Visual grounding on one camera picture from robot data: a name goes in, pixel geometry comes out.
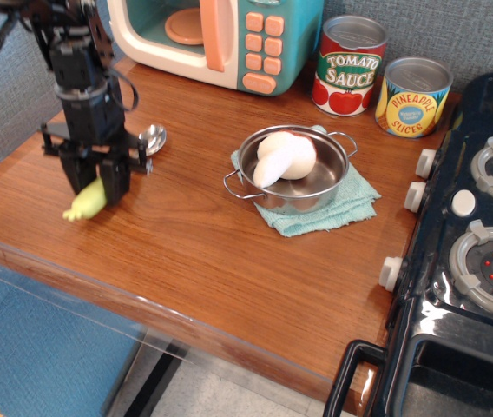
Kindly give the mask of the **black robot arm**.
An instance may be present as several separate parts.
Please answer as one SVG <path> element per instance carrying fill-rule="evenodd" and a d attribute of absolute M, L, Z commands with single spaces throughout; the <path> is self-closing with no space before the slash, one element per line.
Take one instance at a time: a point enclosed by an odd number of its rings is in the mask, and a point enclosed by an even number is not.
<path fill-rule="evenodd" d="M 108 205 L 128 192 L 132 172 L 147 173 L 147 142 L 129 133 L 112 40 L 94 1 L 0 1 L 0 49 L 17 24 L 34 34 L 55 76 L 64 122 L 45 123 L 43 151 L 59 157 L 76 194 L 99 181 Z"/>

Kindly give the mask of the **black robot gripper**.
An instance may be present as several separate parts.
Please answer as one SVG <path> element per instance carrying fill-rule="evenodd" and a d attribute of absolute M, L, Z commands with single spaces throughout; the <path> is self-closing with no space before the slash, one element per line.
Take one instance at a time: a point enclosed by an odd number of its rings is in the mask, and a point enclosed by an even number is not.
<path fill-rule="evenodd" d="M 62 122 L 48 122 L 41 126 L 43 152 L 59 156 L 56 148 L 66 138 L 79 144 L 105 143 L 117 131 L 125 128 L 129 109 L 123 105 L 119 89 L 57 89 L 61 99 Z M 62 169 L 74 193 L 78 195 L 97 178 L 96 159 L 61 155 Z M 109 206 L 115 206 L 129 191 L 131 170 L 125 159 L 104 159 L 100 177 Z"/>

